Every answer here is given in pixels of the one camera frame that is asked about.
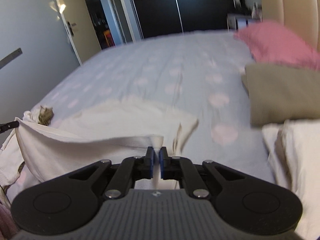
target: light blue bedsheet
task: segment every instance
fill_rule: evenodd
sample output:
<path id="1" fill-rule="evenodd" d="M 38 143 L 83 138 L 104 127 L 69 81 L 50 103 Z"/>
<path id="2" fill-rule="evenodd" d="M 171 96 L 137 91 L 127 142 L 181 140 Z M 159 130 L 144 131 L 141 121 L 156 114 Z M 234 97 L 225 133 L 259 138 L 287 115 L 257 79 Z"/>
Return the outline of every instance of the light blue bedsheet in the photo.
<path id="1" fill-rule="evenodd" d="M 249 98 L 240 79 L 251 62 L 249 49 L 232 32 L 163 36 L 102 51 L 40 104 L 53 107 L 52 126 L 58 127 L 64 118 L 108 98 L 160 101 L 199 119 L 185 157 L 198 164 L 212 159 L 274 182 L 261 129 L 250 127 Z"/>

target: white door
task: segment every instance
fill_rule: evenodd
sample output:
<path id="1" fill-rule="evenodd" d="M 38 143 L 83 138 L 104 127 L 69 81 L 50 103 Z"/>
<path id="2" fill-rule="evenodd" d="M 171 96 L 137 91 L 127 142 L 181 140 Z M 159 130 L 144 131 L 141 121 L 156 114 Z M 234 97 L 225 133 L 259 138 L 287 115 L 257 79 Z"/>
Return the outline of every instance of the white door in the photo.
<path id="1" fill-rule="evenodd" d="M 57 0 L 68 36 L 81 63 L 101 51 L 85 0 Z"/>

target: orange object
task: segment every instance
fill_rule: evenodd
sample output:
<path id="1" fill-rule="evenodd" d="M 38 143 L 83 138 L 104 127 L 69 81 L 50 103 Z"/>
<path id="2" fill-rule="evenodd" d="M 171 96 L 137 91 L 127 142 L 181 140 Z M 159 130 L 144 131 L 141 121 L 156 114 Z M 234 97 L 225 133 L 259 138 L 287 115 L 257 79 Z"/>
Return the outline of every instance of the orange object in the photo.
<path id="1" fill-rule="evenodd" d="M 106 39 L 108 47 L 114 46 L 115 43 L 113 42 L 111 31 L 110 30 L 106 30 L 106 31 L 103 32 L 103 34 L 104 34 L 104 37 Z"/>

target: white towel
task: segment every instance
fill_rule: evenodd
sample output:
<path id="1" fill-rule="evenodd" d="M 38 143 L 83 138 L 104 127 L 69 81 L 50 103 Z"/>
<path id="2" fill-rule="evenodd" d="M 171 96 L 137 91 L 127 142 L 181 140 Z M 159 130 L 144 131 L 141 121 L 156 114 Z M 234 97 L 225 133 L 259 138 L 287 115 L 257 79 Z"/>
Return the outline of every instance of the white towel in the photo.
<path id="1" fill-rule="evenodd" d="M 33 123 L 39 122 L 40 108 L 25 111 L 23 120 Z M 11 185 L 19 178 L 18 169 L 23 158 L 17 142 L 15 130 L 12 130 L 0 149 L 0 185 Z"/>
<path id="2" fill-rule="evenodd" d="M 303 205 L 296 233 L 303 239 L 316 240 L 320 235 L 320 120 L 285 122 L 282 141 L 292 191 Z"/>
<path id="3" fill-rule="evenodd" d="M 277 156 L 275 149 L 275 142 L 278 138 L 279 129 L 282 129 L 283 125 L 279 124 L 267 124 L 262 127 L 262 135 L 264 142 L 269 151 L 268 162 L 273 170 L 276 184 L 291 190 L 291 181 L 288 181 L 285 168 L 283 167 L 279 157 Z"/>
<path id="4" fill-rule="evenodd" d="M 46 181 L 101 159 L 120 163 L 145 155 L 148 146 L 166 146 L 169 155 L 181 149 L 198 124 L 196 117 L 157 102 L 108 100 L 62 122 L 59 129 L 21 121 L 16 128 L 23 159 L 32 174 Z M 174 188 L 158 185 L 158 178 L 137 183 L 138 188 Z"/>

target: door handle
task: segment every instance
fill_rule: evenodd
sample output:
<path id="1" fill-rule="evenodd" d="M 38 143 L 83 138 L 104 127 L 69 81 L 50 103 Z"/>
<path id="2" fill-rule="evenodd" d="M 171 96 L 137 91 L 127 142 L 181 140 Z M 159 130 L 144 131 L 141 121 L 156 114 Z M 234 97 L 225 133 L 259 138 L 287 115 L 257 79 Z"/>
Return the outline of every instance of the door handle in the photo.
<path id="1" fill-rule="evenodd" d="M 68 24 L 68 28 L 69 28 L 69 31 L 70 31 L 71 36 L 72 36 L 72 37 L 75 36 L 74 33 L 73 33 L 73 30 L 72 30 L 72 27 L 73 27 L 73 26 L 76 26 L 76 24 L 75 24 L 75 23 L 70 24 L 69 21 L 67 21 L 67 24 Z"/>

